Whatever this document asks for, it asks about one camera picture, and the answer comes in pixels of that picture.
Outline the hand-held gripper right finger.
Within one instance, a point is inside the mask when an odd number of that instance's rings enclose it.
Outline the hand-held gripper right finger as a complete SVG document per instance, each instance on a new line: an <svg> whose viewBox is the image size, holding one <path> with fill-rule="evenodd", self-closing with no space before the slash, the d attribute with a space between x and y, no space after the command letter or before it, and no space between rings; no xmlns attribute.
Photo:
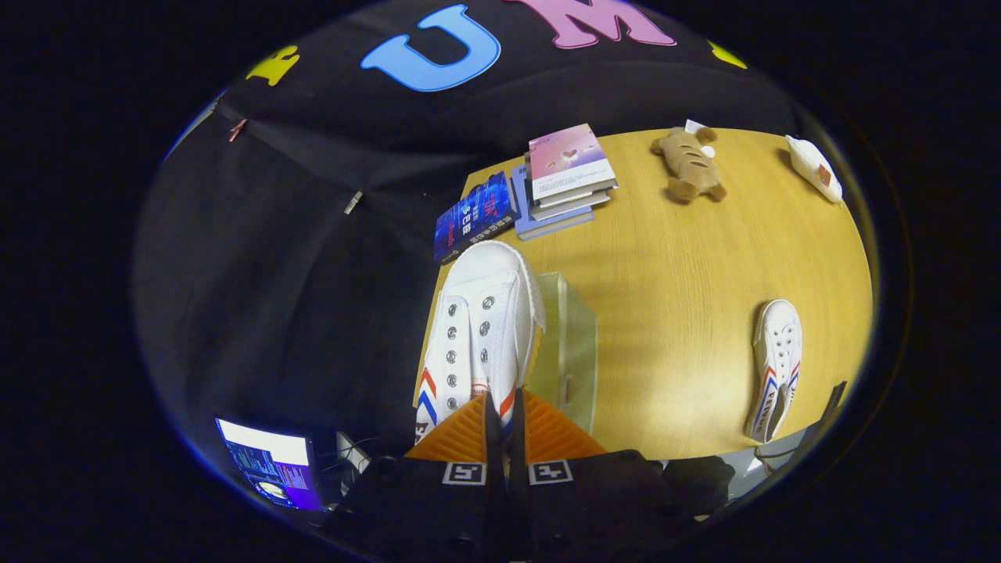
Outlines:
<svg viewBox="0 0 1001 563"><path fill-rule="evenodd" d="M608 451L535 393L516 395L511 509L529 562L647 562L698 521L639 451Z"/></svg>

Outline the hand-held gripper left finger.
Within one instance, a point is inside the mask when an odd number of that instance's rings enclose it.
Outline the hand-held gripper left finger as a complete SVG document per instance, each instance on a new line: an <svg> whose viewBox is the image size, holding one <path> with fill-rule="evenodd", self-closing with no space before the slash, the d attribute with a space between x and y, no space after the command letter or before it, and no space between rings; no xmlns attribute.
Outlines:
<svg viewBox="0 0 1001 563"><path fill-rule="evenodd" d="M376 562L497 562L504 475L490 395L404 456L375 457L325 520L325 539Z"/></svg>

